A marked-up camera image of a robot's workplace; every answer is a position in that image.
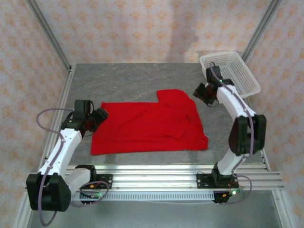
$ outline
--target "red cloth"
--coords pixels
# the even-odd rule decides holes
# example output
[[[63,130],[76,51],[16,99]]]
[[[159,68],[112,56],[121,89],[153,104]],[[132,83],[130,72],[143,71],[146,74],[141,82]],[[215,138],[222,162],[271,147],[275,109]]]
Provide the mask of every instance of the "red cloth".
[[[93,134],[91,154],[205,150],[208,138],[193,100],[157,91],[159,102],[102,103],[109,117]]]

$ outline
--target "white laundry basket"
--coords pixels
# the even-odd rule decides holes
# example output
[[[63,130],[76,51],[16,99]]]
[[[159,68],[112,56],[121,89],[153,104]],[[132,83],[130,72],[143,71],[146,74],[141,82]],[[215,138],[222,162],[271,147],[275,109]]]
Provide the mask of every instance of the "white laundry basket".
[[[257,80],[237,52],[223,51],[212,53],[201,56],[199,60],[205,78],[207,78],[206,68],[210,67],[210,62],[214,62],[215,65],[219,66],[222,77],[232,80],[237,92],[242,98],[257,94],[261,91]]]

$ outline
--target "white robotic arm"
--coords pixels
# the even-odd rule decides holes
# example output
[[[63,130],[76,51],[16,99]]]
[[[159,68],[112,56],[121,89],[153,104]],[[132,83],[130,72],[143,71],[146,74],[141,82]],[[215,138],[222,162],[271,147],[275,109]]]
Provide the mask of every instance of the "white robotic arm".
[[[96,181],[93,165],[78,165],[66,176],[66,171],[75,148],[86,131],[94,132],[108,117],[101,108],[91,111],[92,101],[76,100],[74,111],[61,124],[59,137],[50,157],[38,171],[27,178],[27,190],[31,208],[38,210],[65,211],[71,195],[88,182]]]
[[[227,86],[234,92],[235,95],[241,98],[234,85]],[[222,86],[218,88],[217,99],[226,107],[233,121],[240,116],[248,117],[247,113],[244,111],[244,108],[239,103],[239,100],[237,100],[236,97],[231,94],[231,92],[228,91],[225,87]],[[246,109],[249,111],[250,115],[253,118],[256,113],[251,108],[249,108],[248,105],[242,99],[240,100],[243,102],[243,105],[246,107]],[[235,167],[236,164],[239,163],[240,160],[243,160],[244,162],[245,156],[237,156],[229,149],[223,159],[218,162],[219,173],[221,175],[230,175],[232,169]]]
[[[263,149],[265,143],[266,118],[250,109],[238,94],[230,79],[223,79],[219,66],[206,69],[207,84],[200,84],[194,96],[210,106],[215,100],[221,102],[234,121],[229,150],[221,161],[215,164],[211,174],[197,174],[198,188],[238,188],[235,184],[235,169],[250,155]]]
[[[64,130],[61,130],[60,133],[64,137],[63,148],[59,156],[56,158],[53,166],[50,167],[48,175],[53,175],[54,173],[57,173],[59,176],[63,177],[64,181],[66,182],[71,191],[71,195],[73,195],[81,186],[90,181],[91,172],[89,169],[79,168],[75,169],[72,174],[66,177],[68,164],[76,147],[82,140],[82,135],[80,131],[76,131],[73,128],[66,128]],[[38,171],[38,173],[40,172],[41,175],[44,175],[46,173],[49,164],[54,159],[57,151],[59,150],[60,143],[61,141],[58,140],[50,157]]]

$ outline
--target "gray stone surface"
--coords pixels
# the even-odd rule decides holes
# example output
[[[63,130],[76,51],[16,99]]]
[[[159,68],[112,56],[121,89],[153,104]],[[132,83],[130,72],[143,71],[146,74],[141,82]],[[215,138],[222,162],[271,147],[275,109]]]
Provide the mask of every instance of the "gray stone surface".
[[[209,138],[206,151],[136,152],[90,155],[91,136],[76,148],[70,164],[173,164],[218,162],[228,150],[232,120],[220,104],[209,108],[192,94],[200,82],[205,83],[198,63],[159,64],[77,64],[66,108],[73,109],[77,99],[101,102],[157,102],[156,91],[180,89],[196,103],[204,133]],[[257,153],[247,162],[262,162]]]

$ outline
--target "wallpaper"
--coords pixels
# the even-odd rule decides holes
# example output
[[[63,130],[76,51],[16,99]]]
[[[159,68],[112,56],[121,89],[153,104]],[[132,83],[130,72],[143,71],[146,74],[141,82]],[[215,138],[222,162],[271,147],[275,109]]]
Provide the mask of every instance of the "wallpaper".
[[[70,64],[244,52],[270,0],[37,0]]]
[[[12,227],[46,133],[36,114],[56,107],[66,71],[25,0],[0,4],[0,227]],[[50,125],[53,113],[41,118]]]
[[[265,149],[274,170],[283,172],[304,224],[304,4],[281,2],[248,66],[261,85],[250,101],[267,118]]]

